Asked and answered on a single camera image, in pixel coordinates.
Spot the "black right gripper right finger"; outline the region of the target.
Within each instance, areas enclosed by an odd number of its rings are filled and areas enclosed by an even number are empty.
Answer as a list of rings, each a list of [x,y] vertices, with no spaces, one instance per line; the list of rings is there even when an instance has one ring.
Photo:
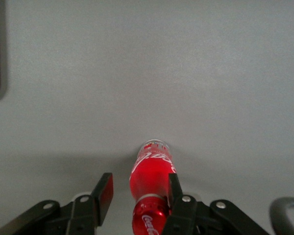
[[[205,205],[184,194],[176,173],[169,174],[171,214],[163,235],[267,235],[260,225],[228,200]]]

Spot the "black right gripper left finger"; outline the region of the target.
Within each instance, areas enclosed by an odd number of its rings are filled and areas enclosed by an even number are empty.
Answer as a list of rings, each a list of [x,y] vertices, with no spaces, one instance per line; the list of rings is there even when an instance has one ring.
[[[113,199],[113,175],[104,173],[93,191],[65,206],[45,200],[0,228],[0,235],[96,235]]]

